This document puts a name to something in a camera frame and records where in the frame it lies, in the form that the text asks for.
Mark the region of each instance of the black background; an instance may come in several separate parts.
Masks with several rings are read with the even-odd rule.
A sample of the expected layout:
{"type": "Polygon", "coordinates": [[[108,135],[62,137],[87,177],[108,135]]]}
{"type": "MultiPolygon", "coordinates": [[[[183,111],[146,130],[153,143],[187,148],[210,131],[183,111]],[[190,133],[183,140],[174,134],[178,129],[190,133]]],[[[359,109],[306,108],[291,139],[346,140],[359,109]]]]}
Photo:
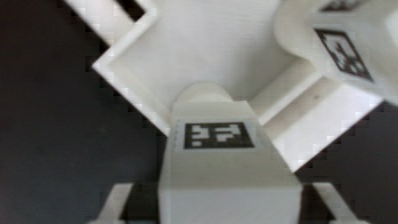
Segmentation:
{"type": "MultiPolygon", "coordinates": [[[[91,69],[105,44],[64,3],[0,6],[0,223],[82,224],[114,183],[156,181],[165,137],[91,69]]],[[[377,224],[398,223],[396,134],[384,104],[299,171],[377,224]]]]}

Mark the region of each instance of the marker sticker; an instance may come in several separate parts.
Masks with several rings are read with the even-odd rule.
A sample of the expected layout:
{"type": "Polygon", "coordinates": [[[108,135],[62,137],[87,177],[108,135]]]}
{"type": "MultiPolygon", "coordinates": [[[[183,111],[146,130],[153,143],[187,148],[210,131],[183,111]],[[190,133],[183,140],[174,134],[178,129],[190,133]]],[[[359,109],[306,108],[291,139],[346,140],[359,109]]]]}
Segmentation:
{"type": "Polygon", "coordinates": [[[185,149],[226,148],[254,148],[245,123],[187,123],[185,149]]]}
{"type": "Polygon", "coordinates": [[[339,71],[373,82],[368,68],[345,32],[314,29],[339,71]]]}
{"type": "Polygon", "coordinates": [[[364,2],[366,0],[334,0],[322,8],[322,12],[348,12],[364,2]]]}

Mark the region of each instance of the white plastic piece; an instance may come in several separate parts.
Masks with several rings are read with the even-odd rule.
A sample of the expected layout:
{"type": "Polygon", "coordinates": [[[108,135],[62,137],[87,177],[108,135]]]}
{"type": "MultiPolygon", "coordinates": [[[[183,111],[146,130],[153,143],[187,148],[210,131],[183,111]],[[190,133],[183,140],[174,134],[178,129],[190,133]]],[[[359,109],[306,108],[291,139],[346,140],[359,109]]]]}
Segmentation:
{"type": "Polygon", "coordinates": [[[114,0],[64,0],[98,36],[112,45],[133,27],[133,21],[114,0]]]}
{"type": "Polygon", "coordinates": [[[98,220],[89,222],[89,224],[121,224],[124,223],[121,218],[123,208],[126,205],[128,195],[133,188],[133,184],[115,184],[107,202],[103,205],[101,213],[98,216],[98,220]]]}
{"type": "Polygon", "coordinates": [[[314,86],[265,124],[265,131],[297,171],[346,132],[382,99],[329,78],[314,86]]]}
{"type": "MultiPolygon", "coordinates": [[[[78,14],[89,24],[100,24],[100,20],[91,18],[119,18],[112,17],[112,7],[91,7],[94,3],[87,4],[85,1],[89,0],[68,0],[68,3],[76,11],[87,8],[91,13],[85,15],[80,10],[78,14]]],[[[98,5],[103,2],[115,3],[112,0],[96,0],[98,5]]],[[[268,122],[272,126],[286,124],[284,116],[279,114],[295,113],[302,108],[300,102],[313,99],[307,90],[318,85],[323,73],[279,47],[274,37],[274,17],[281,2],[281,0],[167,0],[156,1],[156,6],[149,0],[139,1],[146,14],[126,34],[117,35],[121,37],[117,41],[110,41],[114,44],[94,68],[165,135],[171,128],[172,103],[185,88],[199,82],[222,85],[233,99],[249,101],[267,131],[270,131],[268,122]]],[[[123,25],[124,22],[115,21],[108,24],[114,24],[115,29],[128,27],[123,25]]],[[[103,33],[101,29],[94,30],[100,36],[107,37],[107,32],[103,33]]],[[[290,127],[297,128],[286,127],[279,129],[277,134],[270,134],[275,136],[272,142],[283,155],[291,153],[284,158],[295,169],[345,131],[336,128],[336,123],[346,120],[346,114],[336,112],[339,110],[336,103],[355,105],[348,107],[352,109],[345,126],[348,128],[382,101],[354,89],[345,89],[345,94],[320,98],[323,110],[313,111],[307,108],[306,112],[297,114],[297,123],[290,122],[290,127]],[[364,105],[354,98],[346,98],[345,94],[352,93],[362,99],[364,105]],[[307,112],[313,112],[313,123],[322,130],[309,128],[307,112]],[[306,144],[291,150],[284,147],[284,142],[288,136],[295,135],[306,144]],[[325,139],[320,144],[314,137],[325,139]]]]}
{"type": "Polygon", "coordinates": [[[213,83],[197,83],[178,97],[178,103],[233,102],[233,98],[213,83]]]}
{"type": "Polygon", "coordinates": [[[368,224],[368,222],[357,219],[332,184],[314,183],[313,186],[336,217],[330,224],[368,224]]]}
{"type": "Polygon", "coordinates": [[[297,60],[249,102],[261,124],[268,123],[320,78],[322,73],[314,70],[309,61],[297,60]]]}
{"type": "Polygon", "coordinates": [[[398,105],[396,14],[396,0],[288,0],[275,34],[316,71],[398,105]]]}
{"type": "Polygon", "coordinates": [[[178,103],[160,178],[162,224],[297,224],[300,191],[247,102],[178,103]],[[235,147],[242,136],[252,145],[235,147]]]}

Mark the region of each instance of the qr-like tag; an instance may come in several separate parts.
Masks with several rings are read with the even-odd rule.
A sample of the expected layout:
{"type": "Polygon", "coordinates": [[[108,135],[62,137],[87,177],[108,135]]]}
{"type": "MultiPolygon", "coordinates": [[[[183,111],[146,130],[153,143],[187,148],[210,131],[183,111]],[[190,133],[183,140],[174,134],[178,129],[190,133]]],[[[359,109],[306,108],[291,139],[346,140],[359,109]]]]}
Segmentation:
{"type": "Polygon", "coordinates": [[[352,11],[366,0],[334,0],[322,8],[322,12],[352,11]]]}
{"type": "Polygon", "coordinates": [[[341,31],[314,29],[339,70],[373,81],[348,35],[341,31]]]}
{"type": "Polygon", "coordinates": [[[243,122],[185,124],[185,149],[206,148],[254,148],[243,122]]]}

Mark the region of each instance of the dark floor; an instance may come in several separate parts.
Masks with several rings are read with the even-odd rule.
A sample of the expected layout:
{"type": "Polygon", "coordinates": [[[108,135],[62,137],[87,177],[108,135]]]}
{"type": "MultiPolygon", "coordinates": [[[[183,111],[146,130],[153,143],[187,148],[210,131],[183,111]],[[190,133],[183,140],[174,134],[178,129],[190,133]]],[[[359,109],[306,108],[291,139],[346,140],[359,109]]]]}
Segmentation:
{"type": "MultiPolygon", "coordinates": [[[[62,2],[4,1],[0,24],[0,223],[84,224],[114,183],[156,181],[165,137],[91,70],[105,45],[62,2]]],[[[375,224],[398,223],[396,146],[384,104],[299,171],[375,224]]]]}

